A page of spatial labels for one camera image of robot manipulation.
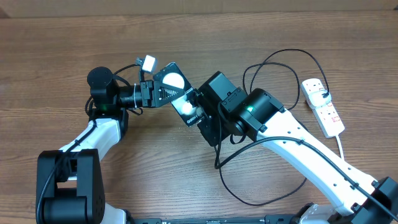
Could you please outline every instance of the power strip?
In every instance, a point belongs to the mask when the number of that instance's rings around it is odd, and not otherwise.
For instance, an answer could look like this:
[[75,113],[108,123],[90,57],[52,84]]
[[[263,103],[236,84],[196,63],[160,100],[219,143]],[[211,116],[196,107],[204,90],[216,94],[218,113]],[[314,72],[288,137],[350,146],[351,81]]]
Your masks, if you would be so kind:
[[345,127],[337,114],[335,106],[333,106],[333,103],[331,102],[331,96],[325,99],[324,102],[319,102],[318,99],[322,97],[317,96],[321,96],[322,93],[326,92],[326,90],[323,87],[322,82],[317,78],[311,78],[302,82],[301,89],[326,138],[336,137],[339,145],[340,156],[344,159],[338,135],[344,131]]

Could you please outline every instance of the wooden surface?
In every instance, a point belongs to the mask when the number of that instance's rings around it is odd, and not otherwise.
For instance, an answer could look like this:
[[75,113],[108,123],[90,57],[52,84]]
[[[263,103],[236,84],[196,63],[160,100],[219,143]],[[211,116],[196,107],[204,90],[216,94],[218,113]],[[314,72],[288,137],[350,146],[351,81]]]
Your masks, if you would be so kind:
[[[34,223],[37,156],[78,136],[87,125],[88,72],[112,71],[150,54],[158,69],[169,62],[199,87],[217,70],[241,86],[244,69],[273,51],[305,49],[325,69],[346,130],[346,160],[376,179],[398,180],[398,13],[296,12],[206,16],[115,16],[0,20],[0,223]],[[321,78],[299,52],[287,63],[301,81]],[[134,83],[136,70],[121,74]],[[269,66],[256,86],[291,106],[297,89],[285,68]],[[325,139],[301,97],[292,111]],[[225,142],[222,159],[240,146]],[[126,137],[101,162],[106,200],[135,217],[261,217],[295,213],[307,202],[327,203],[309,182],[265,207],[230,196],[214,170],[214,151],[196,127],[171,106],[131,116]],[[225,166],[224,178],[240,197],[263,202],[296,188],[303,176],[274,153],[256,147]]]
[[393,10],[398,0],[0,0],[11,18]]

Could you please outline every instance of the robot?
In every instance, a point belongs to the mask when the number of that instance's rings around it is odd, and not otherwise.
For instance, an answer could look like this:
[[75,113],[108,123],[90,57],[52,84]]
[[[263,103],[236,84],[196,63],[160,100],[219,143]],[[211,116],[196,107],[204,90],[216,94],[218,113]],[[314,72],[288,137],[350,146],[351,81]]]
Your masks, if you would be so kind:
[[[133,219],[127,210],[114,208],[105,201],[100,161],[126,135],[128,111],[140,115],[141,108],[158,108],[168,103],[185,124],[197,124],[201,135],[214,147],[216,169],[251,146],[262,144],[292,164],[330,201],[329,205],[308,203],[296,214],[223,218],[223,223],[382,224],[398,220],[398,184],[394,180],[376,180],[340,159],[270,93],[258,88],[246,94],[221,72],[195,89],[174,62],[154,74],[153,80],[145,80],[144,74],[153,73],[155,65],[156,59],[147,55],[114,73],[98,67],[88,74],[88,127],[70,144],[44,151],[38,158],[38,224],[219,224],[221,221],[214,218]],[[130,67],[140,68],[139,84],[134,86],[117,76]],[[125,86],[119,86],[116,80]],[[231,135],[247,137],[253,143],[220,162],[221,142]],[[58,182],[68,180],[76,180],[76,188],[57,188]]]

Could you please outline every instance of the wall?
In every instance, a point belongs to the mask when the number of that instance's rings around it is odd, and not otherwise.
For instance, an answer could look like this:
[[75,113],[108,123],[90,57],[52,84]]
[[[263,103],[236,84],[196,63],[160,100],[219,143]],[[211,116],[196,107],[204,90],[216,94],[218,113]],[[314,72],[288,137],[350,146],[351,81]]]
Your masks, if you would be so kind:
[[392,10],[398,0],[0,0],[0,17]]

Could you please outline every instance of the white power cord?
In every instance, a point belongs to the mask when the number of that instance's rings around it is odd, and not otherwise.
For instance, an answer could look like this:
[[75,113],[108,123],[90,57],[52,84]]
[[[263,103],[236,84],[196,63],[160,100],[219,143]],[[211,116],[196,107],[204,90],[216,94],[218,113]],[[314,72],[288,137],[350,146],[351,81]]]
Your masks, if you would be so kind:
[[340,151],[340,157],[342,160],[344,160],[343,146],[341,145],[340,137],[338,135],[336,135],[336,140],[337,140],[338,150]]

